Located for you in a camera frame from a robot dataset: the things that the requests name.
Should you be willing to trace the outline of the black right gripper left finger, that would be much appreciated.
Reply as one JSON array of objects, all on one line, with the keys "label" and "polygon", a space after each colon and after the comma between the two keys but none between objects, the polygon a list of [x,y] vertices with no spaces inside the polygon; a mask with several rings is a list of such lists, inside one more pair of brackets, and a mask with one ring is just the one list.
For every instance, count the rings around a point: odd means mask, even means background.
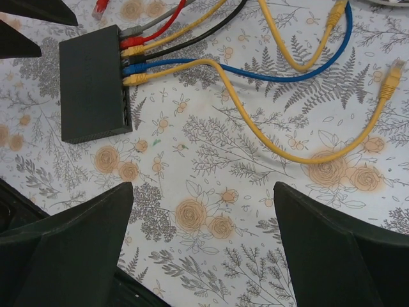
[{"label": "black right gripper left finger", "polygon": [[133,199],[122,183],[33,221],[1,191],[1,306],[106,306]]}]

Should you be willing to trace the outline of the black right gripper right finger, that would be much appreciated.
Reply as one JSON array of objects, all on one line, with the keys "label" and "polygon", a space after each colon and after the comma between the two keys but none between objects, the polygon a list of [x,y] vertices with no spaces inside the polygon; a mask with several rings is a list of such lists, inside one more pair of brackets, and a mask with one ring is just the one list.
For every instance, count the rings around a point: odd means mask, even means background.
[{"label": "black right gripper right finger", "polygon": [[274,185],[298,306],[408,306],[408,236]]}]

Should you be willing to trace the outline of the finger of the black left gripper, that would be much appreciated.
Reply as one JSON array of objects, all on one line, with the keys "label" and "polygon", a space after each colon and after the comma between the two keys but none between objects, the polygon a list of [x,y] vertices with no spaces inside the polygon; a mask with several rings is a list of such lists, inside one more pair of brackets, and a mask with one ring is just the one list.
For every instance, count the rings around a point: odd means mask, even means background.
[{"label": "finger of the black left gripper", "polygon": [[0,58],[38,58],[42,55],[40,47],[30,39],[1,21]]},{"label": "finger of the black left gripper", "polygon": [[3,13],[78,26],[74,12],[61,0],[1,0],[0,5]]}]

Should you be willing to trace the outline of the black network switch box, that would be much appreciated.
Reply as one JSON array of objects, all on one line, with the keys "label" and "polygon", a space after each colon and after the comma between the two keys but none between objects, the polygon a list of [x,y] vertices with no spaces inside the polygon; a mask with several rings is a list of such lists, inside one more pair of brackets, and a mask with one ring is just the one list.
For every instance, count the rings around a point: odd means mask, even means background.
[{"label": "black network switch box", "polygon": [[77,144],[132,132],[119,33],[112,25],[60,42],[62,141]]}]

